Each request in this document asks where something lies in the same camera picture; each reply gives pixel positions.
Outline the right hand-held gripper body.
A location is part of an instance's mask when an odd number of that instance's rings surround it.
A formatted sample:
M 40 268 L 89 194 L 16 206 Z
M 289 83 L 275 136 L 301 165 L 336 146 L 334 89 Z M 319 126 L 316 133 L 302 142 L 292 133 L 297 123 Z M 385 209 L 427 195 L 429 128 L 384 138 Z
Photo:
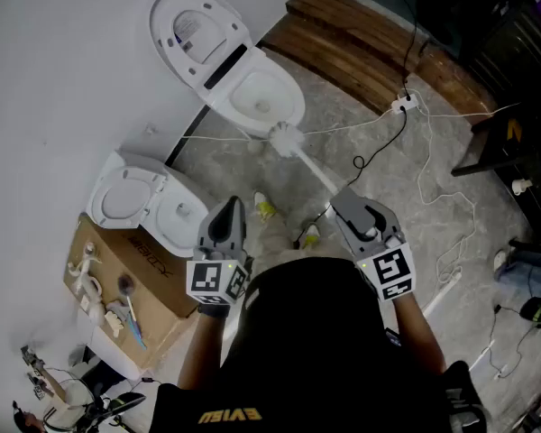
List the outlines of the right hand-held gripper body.
M 416 287 L 416 270 L 403 232 L 391 229 L 369 240 L 349 234 L 348 244 L 359 271 L 374 288 L 380 301 L 395 300 Z

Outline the white toilet brush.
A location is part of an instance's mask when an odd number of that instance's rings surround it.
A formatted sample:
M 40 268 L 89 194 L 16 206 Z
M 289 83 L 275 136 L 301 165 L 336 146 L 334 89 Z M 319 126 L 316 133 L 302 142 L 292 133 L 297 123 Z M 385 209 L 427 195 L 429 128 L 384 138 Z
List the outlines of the white toilet brush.
M 296 126 L 286 122 L 279 122 L 275 124 L 269 131 L 269 142 L 281 157 L 299 158 L 321 181 L 329 193 L 332 196 L 335 196 L 338 193 L 337 186 L 302 149 L 302 144 L 304 141 L 304 134 L 300 132 Z

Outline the white toilet with labelled lid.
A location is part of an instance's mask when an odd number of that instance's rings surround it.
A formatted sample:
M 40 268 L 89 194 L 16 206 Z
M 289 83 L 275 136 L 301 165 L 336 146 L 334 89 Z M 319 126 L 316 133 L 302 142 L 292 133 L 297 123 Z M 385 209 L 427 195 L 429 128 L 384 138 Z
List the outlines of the white toilet with labelled lid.
M 155 0 L 150 33 L 166 67 L 245 133 L 265 138 L 278 123 L 298 125 L 306 102 L 297 81 L 252 41 L 223 0 Z

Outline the person's left forearm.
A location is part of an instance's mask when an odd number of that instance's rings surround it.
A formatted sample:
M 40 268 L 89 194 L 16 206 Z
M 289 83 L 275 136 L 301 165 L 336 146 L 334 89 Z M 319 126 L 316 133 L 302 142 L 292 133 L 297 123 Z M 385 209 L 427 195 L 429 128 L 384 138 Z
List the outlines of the person's left forearm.
M 221 366 L 225 318 L 200 313 L 178 379 L 182 390 L 210 387 Z

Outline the person's right forearm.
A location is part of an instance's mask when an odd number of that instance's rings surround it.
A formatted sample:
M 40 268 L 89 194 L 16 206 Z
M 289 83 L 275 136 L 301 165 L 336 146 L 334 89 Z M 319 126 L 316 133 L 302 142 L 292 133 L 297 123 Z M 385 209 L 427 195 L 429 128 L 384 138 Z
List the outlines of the person's right forearm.
M 428 373 L 444 373 L 446 363 L 443 351 L 414 294 L 410 292 L 394 299 L 393 307 L 401 344 Z

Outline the white toilet with plain lid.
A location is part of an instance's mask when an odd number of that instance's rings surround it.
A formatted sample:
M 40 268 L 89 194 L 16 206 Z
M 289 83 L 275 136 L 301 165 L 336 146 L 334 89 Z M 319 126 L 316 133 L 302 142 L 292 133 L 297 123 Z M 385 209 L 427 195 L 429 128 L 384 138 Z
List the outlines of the white toilet with plain lid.
M 96 179 L 87 214 L 105 229 L 142 227 L 170 253 L 189 258 L 214 204 L 194 181 L 163 162 L 113 151 Z

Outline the person's left hand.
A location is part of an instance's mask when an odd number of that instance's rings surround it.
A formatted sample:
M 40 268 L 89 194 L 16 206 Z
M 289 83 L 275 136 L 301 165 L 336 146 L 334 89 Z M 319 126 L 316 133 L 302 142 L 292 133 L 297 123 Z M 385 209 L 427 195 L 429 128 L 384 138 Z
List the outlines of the person's left hand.
M 200 314 L 203 314 L 205 316 L 216 318 L 216 319 L 222 319 L 226 320 L 231 307 L 229 305 L 221 305 L 221 304 L 203 304 L 201 303 L 197 310 Z

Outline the person's right shoe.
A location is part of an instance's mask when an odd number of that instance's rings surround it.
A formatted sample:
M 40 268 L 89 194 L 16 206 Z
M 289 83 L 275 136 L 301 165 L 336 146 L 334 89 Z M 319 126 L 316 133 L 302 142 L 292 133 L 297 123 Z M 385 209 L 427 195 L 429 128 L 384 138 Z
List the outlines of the person's right shoe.
M 315 222 L 309 223 L 296 240 L 296 247 L 299 250 L 309 250 L 319 243 L 321 234 Z

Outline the brown cardboard box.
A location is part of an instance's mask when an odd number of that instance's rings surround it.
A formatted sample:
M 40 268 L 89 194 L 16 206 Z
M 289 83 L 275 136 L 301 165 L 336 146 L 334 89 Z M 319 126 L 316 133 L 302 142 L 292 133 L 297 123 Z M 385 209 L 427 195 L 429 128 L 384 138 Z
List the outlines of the brown cardboard box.
M 102 301 L 91 304 L 86 294 L 77 297 L 67 269 L 63 279 L 79 305 L 81 339 L 115 371 L 134 380 L 152 368 L 192 322 L 197 303 L 185 291 L 186 262 L 141 228 L 104 229 L 82 215 L 68 263 L 81 261 L 86 242 L 95 244 L 102 262 L 90 266 L 90 274 L 102 287 Z M 117 286 L 124 274 L 134 283 L 132 303 L 146 350 L 138 345 L 127 322 L 130 310 Z

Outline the long white power strip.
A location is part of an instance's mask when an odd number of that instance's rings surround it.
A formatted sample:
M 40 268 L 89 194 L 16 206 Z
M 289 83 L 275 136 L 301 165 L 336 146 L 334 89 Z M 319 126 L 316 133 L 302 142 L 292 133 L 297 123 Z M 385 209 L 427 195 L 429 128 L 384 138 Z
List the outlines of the long white power strip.
M 423 309 L 423 315 L 425 318 L 429 318 L 438 304 L 442 301 L 445 295 L 454 287 L 454 285 L 462 278 L 462 273 L 458 270 L 454 276 L 442 285 L 440 290 L 434 294 L 434 297 L 426 304 Z

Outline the blue toothbrush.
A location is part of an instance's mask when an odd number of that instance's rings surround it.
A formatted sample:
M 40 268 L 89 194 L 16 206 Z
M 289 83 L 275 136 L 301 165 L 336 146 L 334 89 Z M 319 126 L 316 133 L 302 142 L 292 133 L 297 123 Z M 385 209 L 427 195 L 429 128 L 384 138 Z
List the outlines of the blue toothbrush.
M 128 312 L 127 314 L 127 322 L 130 326 L 130 329 L 133 332 L 133 336 L 136 342 L 138 343 L 138 345 L 142 347 L 144 350 L 146 350 L 147 345 L 143 342 L 142 331 L 140 329 L 138 322 L 133 318 L 133 314 L 131 312 Z

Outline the person's black shirt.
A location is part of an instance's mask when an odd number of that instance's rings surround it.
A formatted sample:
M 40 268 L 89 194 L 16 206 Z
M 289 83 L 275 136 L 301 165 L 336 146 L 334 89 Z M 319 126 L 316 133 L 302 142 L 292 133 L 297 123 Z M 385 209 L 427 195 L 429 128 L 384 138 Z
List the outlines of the person's black shirt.
M 353 263 L 296 260 L 252 280 L 210 387 L 159 387 L 150 433 L 487 433 L 468 365 L 445 363 L 388 336 Z

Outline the small white power strip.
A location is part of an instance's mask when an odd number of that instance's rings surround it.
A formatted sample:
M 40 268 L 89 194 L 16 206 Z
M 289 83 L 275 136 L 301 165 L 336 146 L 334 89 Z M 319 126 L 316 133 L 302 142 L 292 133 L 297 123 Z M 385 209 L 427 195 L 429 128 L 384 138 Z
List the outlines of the small white power strip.
M 394 115 L 405 114 L 406 112 L 417 109 L 419 102 L 416 94 L 407 93 L 405 96 L 397 97 L 391 103 L 391 111 Z

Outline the black table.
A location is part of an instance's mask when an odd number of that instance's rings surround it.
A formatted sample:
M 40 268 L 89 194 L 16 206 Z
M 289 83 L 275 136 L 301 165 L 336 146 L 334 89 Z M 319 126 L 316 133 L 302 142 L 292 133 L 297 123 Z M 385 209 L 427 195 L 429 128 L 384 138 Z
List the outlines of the black table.
M 494 171 L 510 191 L 532 229 L 541 234 L 541 96 L 502 108 L 472 127 L 472 143 L 480 145 L 475 163 L 460 163 L 454 177 Z M 513 180 L 531 180 L 519 196 Z

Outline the wooden step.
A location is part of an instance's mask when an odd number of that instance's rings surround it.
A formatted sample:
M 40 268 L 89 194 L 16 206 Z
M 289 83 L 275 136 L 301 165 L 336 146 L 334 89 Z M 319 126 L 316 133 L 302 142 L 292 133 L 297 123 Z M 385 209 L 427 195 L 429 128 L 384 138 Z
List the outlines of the wooden step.
M 295 61 L 377 114 L 390 108 L 411 74 L 469 115 L 471 124 L 497 107 L 447 52 L 356 0 L 288 0 L 286 10 L 261 47 Z

